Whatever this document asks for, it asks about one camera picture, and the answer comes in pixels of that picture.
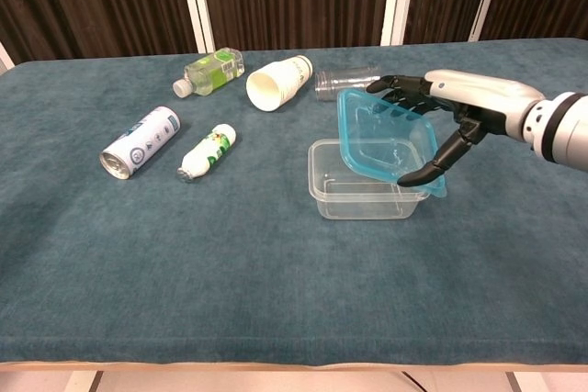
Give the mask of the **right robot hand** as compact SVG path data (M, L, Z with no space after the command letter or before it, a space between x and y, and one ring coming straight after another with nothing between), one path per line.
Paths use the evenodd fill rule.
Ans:
M398 179L397 184L403 187L433 182L487 134L522 141L528 113L545 99L536 88L514 80L447 69L429 71L422 77L383 75L367 91L384 91L383 100L419 115L449 111L458 124L431 161Z

